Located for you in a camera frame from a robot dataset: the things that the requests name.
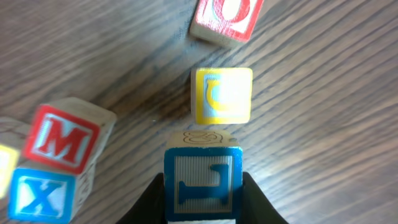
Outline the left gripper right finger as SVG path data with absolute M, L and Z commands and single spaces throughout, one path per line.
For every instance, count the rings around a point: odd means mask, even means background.
M 243 172 L 241 224 L 288 224 L 248 172 Z

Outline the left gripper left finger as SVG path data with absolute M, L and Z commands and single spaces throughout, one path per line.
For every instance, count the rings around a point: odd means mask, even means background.
M 165 224 L 164 174 L 158 173 L 116 224 Z

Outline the blue L block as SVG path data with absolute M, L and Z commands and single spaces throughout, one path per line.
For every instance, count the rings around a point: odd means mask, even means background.
M 243 149 L 225 130 L 173 133 L 164 154 L 170 222 L 235 220 L 243 194 Z

